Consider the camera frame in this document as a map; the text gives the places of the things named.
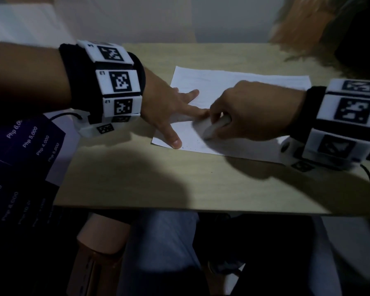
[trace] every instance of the wooden table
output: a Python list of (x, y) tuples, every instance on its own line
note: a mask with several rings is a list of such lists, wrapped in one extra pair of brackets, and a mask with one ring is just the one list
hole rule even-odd
[[(310, 75), (327, 85), (340, 71), (298, 59), (269, 44), (125, 44), (170, 83), (176, 65), (256, 74)], [(84, 208), (174, 208), (294, 214), (370, 215), (370, 184), (362, 169), (315, 182), (280, 164), (151, 144), (143, 120), (81, 139), (55, 199)]]

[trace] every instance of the paper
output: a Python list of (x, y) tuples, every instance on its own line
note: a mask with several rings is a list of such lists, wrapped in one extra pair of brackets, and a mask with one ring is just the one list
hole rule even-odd
[[(241, 80), (258, 81), (300, 90), (307, 90), (311, 87), (308, 76), (263, 76), (226, 71), (185, 69), (182, 67), (176, 67), (171, 86), (177, 87), (180, 92), (199, 89), (199, 96), (190, 104), (200, 108), (209, 108), (224, 90), (233, 87)], [(192, 121), (186, 116), (173, 116), (171, 124), (182, 140), (182, 148), (180, 148), (182, 150), (259, 161), (281, 162), (279, 159), (280, 144), (286, 137), (263, 142), (248, 139), (230, 139), (226, 141), (212, 139), (204, 141), (201, 134), (211, 125), (209, 119)], [(152, 143), (170, 148), (158, 131), (155, 133)]]

